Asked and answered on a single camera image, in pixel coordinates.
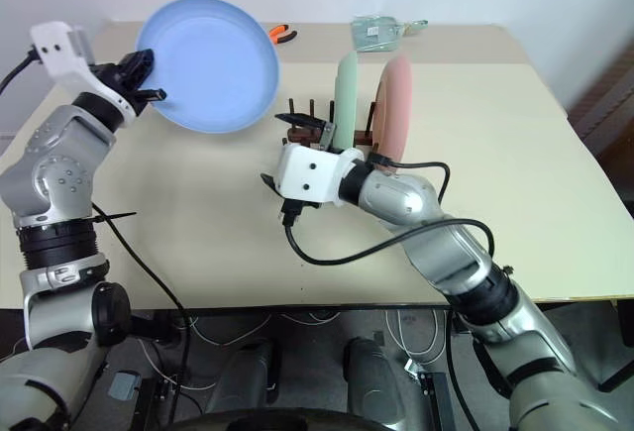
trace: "clear plastic bag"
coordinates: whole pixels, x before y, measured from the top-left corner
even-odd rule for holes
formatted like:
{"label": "clear plastic bag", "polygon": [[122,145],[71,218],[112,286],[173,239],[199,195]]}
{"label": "clear plastic bag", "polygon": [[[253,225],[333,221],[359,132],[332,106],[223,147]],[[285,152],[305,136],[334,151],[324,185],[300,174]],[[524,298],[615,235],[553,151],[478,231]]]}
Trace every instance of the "clear plastic bag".
{"label": "clear plastic bag", "polygon": [[427,20],[399,23],[393,17],[356,17],[351,26],[358,52],[392,52],[398,48],[401,37],[421,31]]}

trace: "black cable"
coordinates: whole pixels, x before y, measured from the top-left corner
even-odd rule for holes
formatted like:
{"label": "black cable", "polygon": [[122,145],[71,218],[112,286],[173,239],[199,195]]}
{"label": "black cable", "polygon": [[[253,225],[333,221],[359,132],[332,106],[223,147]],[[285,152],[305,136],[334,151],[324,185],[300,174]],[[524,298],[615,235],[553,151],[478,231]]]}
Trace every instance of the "black cable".
{"label": "black cable", "polygon": [[447,185],[449,185],[449,177],[451,176],[451,171],[449,166],[444,162],[420,162],[420,163],[400,163],[389,161],[387,163],[389,166],[393,166],[395,168],[428,168],[430,166],[436,166],[445,171],[445,178],[443,179],[443,184],[440,187],[440,191],[438,192],[438,204],[443,202],[443,197],[445,196],[445,192],[447,191]]}
{"label": "black cable", "polygon": [[198,408],[198,412],[200,413],[200,415],[202,416],[204,413],[204,411],[202,410],[202,406],[200,406],[200,403],[198,401],[196,401],[196,398],[194,398],[193,396],[187,394],[187,393],[183,393],[181,392],[180,395],[183,398],[187,398],[189,401],[191,401],[192,403],[194,403],[194,405],[196,406],[196,408]]}
{"label": "black cable", "polygon": [[[93,203],[92,207],[97,213],[99,213],[105,219],[106,223],[108,224],[108,226],[110,227],[112,232],[115,234],[115,236],[117,237],[117,239],[119,240],[121,245],[128,252],[128,254],[132,257],[132,259],[137,262],[137,264],[141,267],[141,269],[144,270],[146,272],[146,274],[149,277],[151,277],[152,280],[156,284],[158,284],[158,286],[163,290],[163,292],[165,294],[167,294],[169,299],[171,299],[171,301],[174,303],[174,305],[178,309],[178,312],[180,312],[180,316],[182,317],[183,323],[184,324],[188,324],[189,323],[189,314],[187,313],[185,308],[182,306],[182,304],[178,300],[178,297],[176,297],[176,295],[160,279],[160,277],[158,277],[155,274],[155,272],[153,270],[151,270],[150,267],[148,267],[148,265],[146,265],[144,263],[144,261],[139,257],[139,255],[137,255],[135,250],[133,250],[132,247],[128,244],[126,239],[119,232],[119,229],[115,226],[115,224],[108,217],[108,215],[101,208],[99,208],[96,204]],[[181,394],[180,387],[182,386],[182,379],[183,379],[183,377],[185,375],[185,371],[187,369],[187,359],[189,357],[189,346],[190,346],[190,344],[191,344],[191,330],[190,330],[189,327],[187,327],[185,329],[185,345],[183,346],[183,349],[182,349],[182,355],[180,357],[180,367],[178,369],[178,375],[176,376],[176,390],[174,392],[174,398],[173,398],[173,400],[171,402],[171,408],[169,410],[169,418],[167,419],[167,423],[168,424],[172,424],[174,422],[174,416],[176,414],[176,406],[178,404],[178,398],[180,397],[180,394]]]}
{"label": "black cable", "polygon": [[471,410],[467,406],[467,402],[465,401],[465,397],[463,396],[463,392],[460,390],[460,385],[458,384],[458,380],[456,379],[456,371],[454,370],[454,357],[452,355],[452,319],[454,317],[454,311],[449,309],[447,313],[447,322],[445,323],[445,350],[447,353],[447,369],[449,371],[449,378],[452,381],[452,386],[454,387],[454,392],[456,393],[456,398],[458,399],[458,403],[460,407],[463,409],[465,416],[467,416],[467,421],[472,426],[474,431],[479,431],[479,427],[477,426],[476,420],[472,415]]}
{"label": "black cable", "polygon": [[2,92],[7,88],[9,83],[13,81],[13,79],[18,74],[20,74],[24,70],[25,67],[27,67],[29,64],[31,64],[32,61],[35,61],[36,59],[40,59],[40,57],[38,56],[38,52],[36,52],[35,48],[30,49],[29,52],[27,53],[27,57],[25,57],[22,61],[20,61],[20,64],[14,67],[11,70],[11,72],[9,72],[9,74],[7,74],[5,78],[0,82],[0,94],[2,94]]}
{"label": "black cable", "polygon": [[408,240],[409,238],[421,235],[423,233],[427,233],[429,231],[435,230],[437,228],[443,228],[447,226],[453,225],[471,225],[477,228],[480,228],[486,234],[486,239],[488,240],[488,255],[493,257],[493,252],[495,251],[495,242],[493,240],[493,233],[484,223],[478,220],[471,220],[468,218],[450,218],[447,220],[439,220],[434,223],[428,223],[427,225],[419,226],[417,228],[413,228],[405,233],[401,233],[398,236],[395,236],[387,241],[383,241],[378,245],[372,246],[371,248],[367,248],[359,253],[354,255],[347,256],[345,258],[339,258],[337,260],[316,260],[311,258],[306,253],[304,253],[301,248],[295,242],[295,238],[293,238],[293,233],[291,231],[290,226],[284,226],[284,233],[286,233],[286,239],[288,240],[288,244],[290,248],[295,252],[297,256],[299,256],[306,263],[310,263],[311,265],[317,266],[338,266],[345,265],[347,263],[351,263],[352,261],[360,260],[361,258],[365,258],[366,256],[373,255],[374,253],[378,253],[385,248],[388,248],[392,245],[400,243],[402,241]]}

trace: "pink plate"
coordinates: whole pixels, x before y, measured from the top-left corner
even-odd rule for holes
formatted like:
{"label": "pink plate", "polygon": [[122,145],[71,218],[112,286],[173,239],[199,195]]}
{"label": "pink plate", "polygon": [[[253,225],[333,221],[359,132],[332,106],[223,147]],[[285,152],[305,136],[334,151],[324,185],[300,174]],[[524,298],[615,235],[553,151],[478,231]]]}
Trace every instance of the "pink plate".
{"label": "pink plate", "polygon": [[400,162],[407,143],[412,111],[412,70],[405,56],[385,65],[376,91],[372,142],[377,152]]}

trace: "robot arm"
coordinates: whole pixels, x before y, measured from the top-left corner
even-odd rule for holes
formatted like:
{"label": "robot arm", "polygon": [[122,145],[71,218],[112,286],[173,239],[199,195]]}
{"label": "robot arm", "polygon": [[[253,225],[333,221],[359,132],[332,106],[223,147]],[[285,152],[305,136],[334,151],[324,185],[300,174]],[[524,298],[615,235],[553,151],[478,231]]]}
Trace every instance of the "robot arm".
{"label": "robot arm", "polygon": [[82,33],[62,22],[31,35],[49,75],[76,98],[0,175],[27,266],[20,281],[29,347],[0,365],[0,429],[56,430],[74,421],[109,348],[131,327],[126,291],[104,280],[109,264],[88,218],[92,177],[115,131],[165,93],[137,90],[152,70],[150,50],[95,65]]}
{"label": "robot arm", "polygon": [[[355,149],[338,155],[287,144],[268,183],[288,200],[353,203],[395,233],[448,218],[429,181],[375,168],[363,158]],[[300,210],[284,219],[287,228]],[[576,378],[572,353],[553,324],[464,226],[413,236],[402,247],[512,390],[512,429],[619,429],[593,390]]]}

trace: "green plate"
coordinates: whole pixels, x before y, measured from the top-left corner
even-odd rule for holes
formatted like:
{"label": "green plate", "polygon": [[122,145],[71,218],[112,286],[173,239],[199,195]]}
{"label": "green plate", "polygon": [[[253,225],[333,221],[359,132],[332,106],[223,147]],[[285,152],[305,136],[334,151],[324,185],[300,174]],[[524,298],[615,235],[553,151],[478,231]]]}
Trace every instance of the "green plate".
{"label": "green plate", "polygon": [[357,121],[357,52],[339,61],[335,80],[335,135],[333,147],[349,149],[355,139]]}

